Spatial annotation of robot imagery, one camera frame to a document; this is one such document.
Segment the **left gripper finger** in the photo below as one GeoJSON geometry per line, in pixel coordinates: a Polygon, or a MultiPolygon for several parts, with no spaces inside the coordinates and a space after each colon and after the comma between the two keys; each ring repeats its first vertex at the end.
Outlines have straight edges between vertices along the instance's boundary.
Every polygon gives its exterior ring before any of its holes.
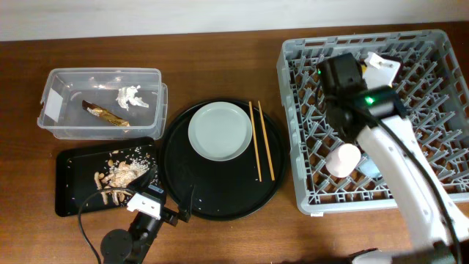
{"type": "Polygon", "coordinates": [[[191,218],[195,188],[195,185],[191,185],[178,205],[178,219],[186,223],[191,218]]]}
{"type": "Polygon", "coordinates": [[[132,180],[127,184],[126,188],[135,191],[142,192],[151,184],[158,184],[158,166],[155,165],[151,169],[147,170],[141,176],[138,176],[135,180],[132,180]]]}

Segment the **food scraps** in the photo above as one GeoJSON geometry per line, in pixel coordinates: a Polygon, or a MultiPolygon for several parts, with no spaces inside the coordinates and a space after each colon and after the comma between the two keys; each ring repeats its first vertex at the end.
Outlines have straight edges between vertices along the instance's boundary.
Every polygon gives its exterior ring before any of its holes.
{"type": "Polygon", "coordinates": [[[114,150],[109,153],[104,172],[94,174],[97,190],[107,188],[126,188],[133,180],[142,176],[150,169],[154,158],[143,152],[143,147],[137,147],[125,154],[124,150],[114,150]]]}

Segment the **pink cup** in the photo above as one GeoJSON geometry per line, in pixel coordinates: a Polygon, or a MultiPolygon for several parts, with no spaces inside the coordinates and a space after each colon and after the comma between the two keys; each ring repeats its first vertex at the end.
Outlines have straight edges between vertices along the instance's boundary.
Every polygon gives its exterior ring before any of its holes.
{"type": "Polygon", "coordinates": [[[358,147],[346,143],[340,145],[327,155],[325,165],[331,175],[344,178],[353,172],[360,159],[361,152],[358,147]]]}

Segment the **blue cup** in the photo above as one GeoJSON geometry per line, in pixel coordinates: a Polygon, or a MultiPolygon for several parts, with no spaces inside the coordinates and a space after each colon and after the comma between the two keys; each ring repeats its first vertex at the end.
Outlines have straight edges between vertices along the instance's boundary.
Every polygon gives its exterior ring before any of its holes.
{"type": "Polygon", "coordinates": [[[380,170],[377,168],[373,160],[368,155],[364,155],[363,158],[363,162],[358,166],[358,171],[370,178],[381,177],[380,170]]]}

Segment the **grey plate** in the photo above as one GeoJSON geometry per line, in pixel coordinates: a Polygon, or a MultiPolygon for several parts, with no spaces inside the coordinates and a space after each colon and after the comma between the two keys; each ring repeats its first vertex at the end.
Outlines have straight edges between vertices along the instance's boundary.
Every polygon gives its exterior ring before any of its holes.
{"type": "Polygon", "coordinates": [[[253,137],[250,117],[239,106],[217,101],[196,110],[188,125],[192,148],[210,161],[229,161],[248,148],[253,137]]]}

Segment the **white tissue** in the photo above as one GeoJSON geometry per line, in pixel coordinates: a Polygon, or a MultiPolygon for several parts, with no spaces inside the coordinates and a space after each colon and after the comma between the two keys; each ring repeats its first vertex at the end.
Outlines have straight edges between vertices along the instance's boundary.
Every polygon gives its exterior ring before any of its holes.
{"type": "Polygon", "coordinates": [[[139,91],[140,88],[140,85],[120,88],[118,90],[116,102],[121,108],[125,109],[126,111],[129,110],[130,105],[148,108],[148,103],[145,103],[142,98],[136,97],[136,93],[139,91]]]}

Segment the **wooden chopstick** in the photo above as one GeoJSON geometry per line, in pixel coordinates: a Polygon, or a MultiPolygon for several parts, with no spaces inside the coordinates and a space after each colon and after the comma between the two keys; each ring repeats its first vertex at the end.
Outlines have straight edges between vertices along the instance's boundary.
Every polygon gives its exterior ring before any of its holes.
{"type": "Polygon", "coordinates": [[[272,181],[275,181],[276,178],[275,178],[275,173],[274,173],[274,170],[273,170],[272,158],[271,158],[271,155],[270,155],[270,145],[269,145],[269,140],[268,140],[268,136],[267,136],[267,129],[266,129],[266,126],[265,126],[265,118],[264,118],[264,115],[263,115],[263,110],[262,110],[262,105],[261,105],[260,100],[257,101],[257,104],[258,104],[258,108],[259,108],[259,116],[260,116],[260,121],[261,121],[261,126],[262,126],[263,138],[264,138],[264,142],[265,142],[265,149],[266,149],[266,154],[267,154],[268,167],[269,167],[269,171],[270,171],[270,178],[271,178],[272,181]]]}
{"type": "Polygon", "coordinates": [[[248,106],[249,106],[250,119],[251,119],[252,137],[253,137],[253,142],[254,142],[254,152],[255,152],[255,158],[256,158],[258,180],[259,182],[262,182],[262,172],[261,172],[261,167],[260,167],[259,151],[258,151],[258,145],[257,145],[257,139],[256,139],[256,127],[255,127],[255,122],[254,122],[254,108],[253,108],[253,104],[251,101],[248,102],[248,106]]]}

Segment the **brown gold snack wrapper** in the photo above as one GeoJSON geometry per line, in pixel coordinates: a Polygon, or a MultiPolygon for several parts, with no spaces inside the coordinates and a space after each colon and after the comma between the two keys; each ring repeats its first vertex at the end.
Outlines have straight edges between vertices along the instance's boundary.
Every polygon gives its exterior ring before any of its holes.
{"type": "Polygon", "coordinates": [[[106,122],[111,123],[112,125],[119,126],[119,127],[129,127],[130,123],[121,117],[118,117],[115,114],[112,114],[107,109],[104,109],[96,104],[90,103],[86,100],[82,101],[82,108],[83,110],[89,112],[93,116],[96,116],[106,122]]]}

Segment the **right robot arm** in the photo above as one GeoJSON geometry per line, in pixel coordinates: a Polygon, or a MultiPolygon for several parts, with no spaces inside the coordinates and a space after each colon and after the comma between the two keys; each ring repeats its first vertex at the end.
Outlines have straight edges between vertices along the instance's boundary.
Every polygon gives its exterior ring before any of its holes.
{"type": "Polygon", "coordinates": [[[368,249],[348,263],[467,263],[468,218],[441,186],[421,151],[392,82],[400,62],[370,52],[364,62],[351,53],[317,64],[327,123],[344,145],[328,156],[328,171],[348,176],[363,150],[379,169],[407,223],[413,250],[368,249]]]}

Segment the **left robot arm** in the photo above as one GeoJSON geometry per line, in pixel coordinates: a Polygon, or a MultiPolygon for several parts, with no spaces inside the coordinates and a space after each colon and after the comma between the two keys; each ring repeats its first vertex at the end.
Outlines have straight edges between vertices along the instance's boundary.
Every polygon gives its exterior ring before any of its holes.
{"type": "Polygon", "coordinates": [[[160,186],[155,166],[128,184],[133,196],[127,209],[137,211],[128,230],[115,229],[102,239],[100,252],[104,263],[142,263],[163,224],[177,226],[179,221],[189,222],[195,186],[191,185],[178,210],[165,206],[166,191],[160,186]]]}

